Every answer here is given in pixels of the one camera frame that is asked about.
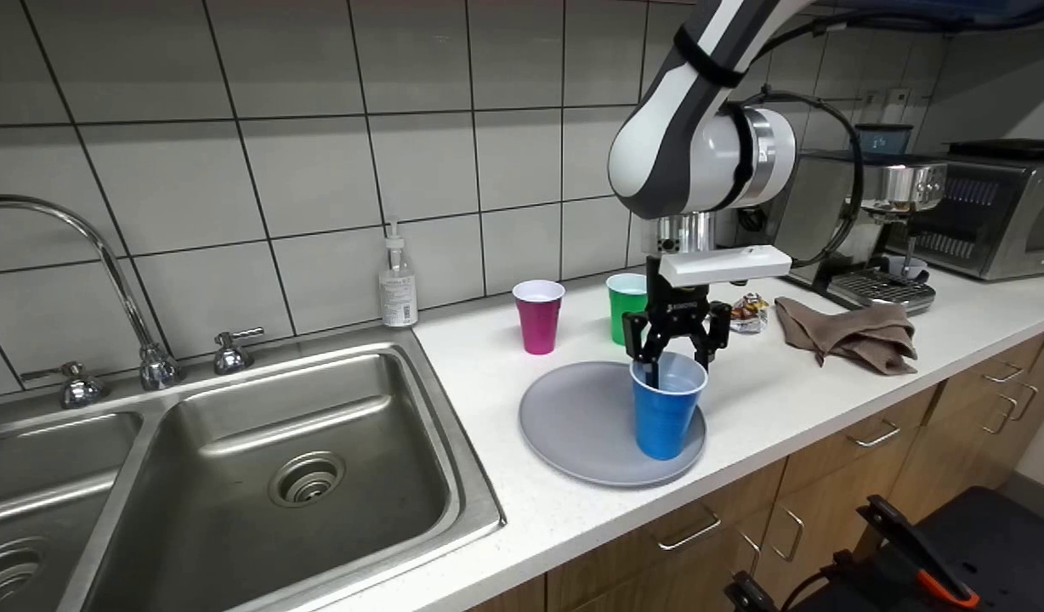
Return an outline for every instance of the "kitchen sink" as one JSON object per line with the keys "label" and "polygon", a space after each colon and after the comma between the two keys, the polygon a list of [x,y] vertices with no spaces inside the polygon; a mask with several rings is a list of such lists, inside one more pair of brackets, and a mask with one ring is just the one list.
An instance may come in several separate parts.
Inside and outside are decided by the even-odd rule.
{"label": "kitchen sink", "polygon": [[326,605],[503,522],[410,332],[138,396],[0,444],[0,609]]}
{"label": "kitchen sink", "polygon": [[57,416],[0,430],[0,609],[53,609],[138,422]]}

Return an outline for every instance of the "round tray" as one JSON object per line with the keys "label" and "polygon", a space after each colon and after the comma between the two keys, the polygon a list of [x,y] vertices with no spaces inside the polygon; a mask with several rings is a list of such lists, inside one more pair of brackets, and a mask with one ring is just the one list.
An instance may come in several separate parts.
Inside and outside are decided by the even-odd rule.
{"label": "round tray", "polygon": [[631,383],[627,362],[595,359],[543,374],[519,396],[519,430],[550,470],[617,488],[657,487],[685,476],[705,450],[696,410],[678,460],[651,460],[631,437]]}

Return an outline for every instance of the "soap dispenser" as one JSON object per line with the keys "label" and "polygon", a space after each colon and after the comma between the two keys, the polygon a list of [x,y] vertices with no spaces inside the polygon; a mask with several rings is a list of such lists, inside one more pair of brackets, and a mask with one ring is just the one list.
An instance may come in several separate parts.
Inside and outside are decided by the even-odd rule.
{"label": "soap dispenser", "polygon": [[385,325],[416,325],[417,321],[417,285],[409,260],[409,241],[397,230],[397,221],[389,221],[385,230],[385,268],[379,276],[379,301]]}

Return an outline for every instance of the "white countertop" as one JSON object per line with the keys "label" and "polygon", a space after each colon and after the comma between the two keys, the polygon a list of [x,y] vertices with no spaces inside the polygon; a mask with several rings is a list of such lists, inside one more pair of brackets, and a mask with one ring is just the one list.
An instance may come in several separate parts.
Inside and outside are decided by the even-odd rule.
{"label": "white countertop", "polygon": [[[786,345],[774,319],[757,337],[733,332],[712,370],[701,463],[652,488],[575,481],[549,470],[516,428],[519,394],[542,374],[578,359],[627,362],[621,345],[605,338],[610,306],[601,285],[568,285],[558,351],[549,357],[519,351],[511,299],[426,315],[416,332],[483,460],[508,522],[326,609],[470,609],[1002,345],[1044,332],[1044,277],[979,285],[935,272],[932,285],[937,297],[926,315],[914,315],[918,374],[908,377],[877,377],[838,357],[817,367],[809,354]],[[821,311],[841,311],[841,306],[778,277],[750,283],[749,290],[765,299],[791,297]],[[713,285],[713,299],[733,301],[749,290]]]}

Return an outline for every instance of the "towel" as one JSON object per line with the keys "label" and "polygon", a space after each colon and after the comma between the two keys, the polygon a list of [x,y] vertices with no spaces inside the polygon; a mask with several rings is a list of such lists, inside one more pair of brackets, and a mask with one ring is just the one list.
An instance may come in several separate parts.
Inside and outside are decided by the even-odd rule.
{"label": "towel", "polygon": [[847,357],[875,374],[911,374],[908,359],[918,357],[902,306],[861,306],[841,315],[822,315],[797,299],[774,299],[774,315],[786,331],[786,344],[812,351],[817,362]]}

